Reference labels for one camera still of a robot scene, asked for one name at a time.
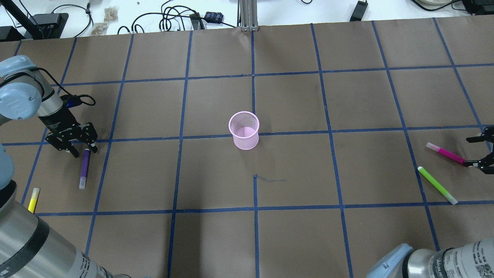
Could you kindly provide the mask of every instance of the white background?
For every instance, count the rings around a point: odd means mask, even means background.
[[[19,8],[19,0],[14,0]],[[130,28],[133,20],[146,12],[160,12],[161,5],[165,2],[156,0],[90,0],[91,12],[94,22],[103,22],[104,8],[117,6],[119,8],[118,22],[109,25],[107,35],[114,35],[121,25]],[[369,5],[363,20],[387,20],[427,17],[469,16],[466,11],[453,10],[450,6],[435,12],[421,10],[410,0],[368,0]],[[86,6],[87,0],[22,0],[31,14],[50,13],[56,6],[62,4],[78,4]],[[258,0],[259,25],[292,25],[323,22],[345,22],[357,4],[357,0],[313,0],[311,4],[303,4],[300,0]],[[225,16],[224,22],[236,25],[237,0],[172,0],[167,6],[184,5],[199,12],[204,16],[205,12],[221,12]],[[461,3],[455,4],[457,8],[463,8]],[[62,33],[63,38],[69,38],[79,33],[87,24],[88,16],[76,7],[64,7],[56,12],[66,12],[69,20]],[[160,15],[146,15],[137,23],[144,27],[145,32],[158,32]],[[190,20],[184,18],[186,29],[190,30]],[[12,21],[7,16],[4,7],[0,7],[0,26],[11,26]],[[178,25],[173,20],[173,29]],[[207,29],[228,28],[217,24],[207,24]],[[82,36],[89,36],[92,27]],[[21,34],[25,29],[18,28]]]

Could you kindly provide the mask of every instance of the purple marker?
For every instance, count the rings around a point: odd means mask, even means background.
[[[89,169],[90,157],[91,157],[91,151],[89,149],[85,149],[82,158],[81,180],[79,181],[79,189],[86,188],[87,170]]]

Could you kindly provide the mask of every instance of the light blue cap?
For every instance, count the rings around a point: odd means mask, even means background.
[[[399,265],[400,261],[405,258],[408,253],[412,252],[413,248],[403,243],[400,246],[389,252],[384,258],[382,258],[367,274],[366,278],[391,278],[389,275]]]
[[[14,163],[0,144],[0,190],[4,189],[14,176]]]
[[[35,67],[36,65],[26,55],[17,55],[0,62],[0,77]]]
[[[0,88],[0,114],[11,120],[33,117],[41,106],[41,93],[34,86],[16,82]]]

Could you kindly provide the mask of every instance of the yellow marker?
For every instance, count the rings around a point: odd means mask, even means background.
[[[31,213],[34,213],[34,210],[36,209],[36,203],[38,201],[38,195],[39,194],[40,194],[39,188],[33,189],[33,195],[31,195],[31,201],[29,202],[29,208],[28,208],[28,210]]]

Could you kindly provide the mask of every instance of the mesh cup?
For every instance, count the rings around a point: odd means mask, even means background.
[[[233,135],[233,143],[239,149],[252,149],[259,142],[259,119],[248,111],[233,115],[228,122],[228,128]]]

